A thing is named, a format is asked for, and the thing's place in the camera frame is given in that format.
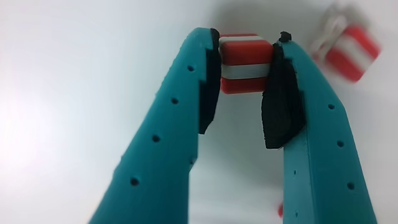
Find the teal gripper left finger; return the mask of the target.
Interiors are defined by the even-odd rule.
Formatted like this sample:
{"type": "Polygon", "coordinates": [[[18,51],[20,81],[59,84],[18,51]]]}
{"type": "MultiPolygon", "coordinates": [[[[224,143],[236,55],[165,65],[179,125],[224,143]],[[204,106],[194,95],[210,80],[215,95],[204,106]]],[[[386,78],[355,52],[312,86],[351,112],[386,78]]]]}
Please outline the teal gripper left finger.
{"type": "Polygon", "coordinates": [[[216,29],[196,28],[184,40],[92,223],[188,222],[198,137],[214,119],[220,92],[219,37],[216,29]]]}

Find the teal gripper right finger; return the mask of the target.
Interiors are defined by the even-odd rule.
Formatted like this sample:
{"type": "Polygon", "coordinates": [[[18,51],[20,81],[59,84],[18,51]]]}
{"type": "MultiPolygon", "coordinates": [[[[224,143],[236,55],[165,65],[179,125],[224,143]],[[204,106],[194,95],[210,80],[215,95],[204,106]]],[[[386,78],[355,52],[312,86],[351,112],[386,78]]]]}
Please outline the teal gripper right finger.
{"type": "Polygon", "coordinates": [[[284,223],[376,223],[345,108],[307,53],[281,32],[262,94],[266,148],[281,149],[284,223]]]}

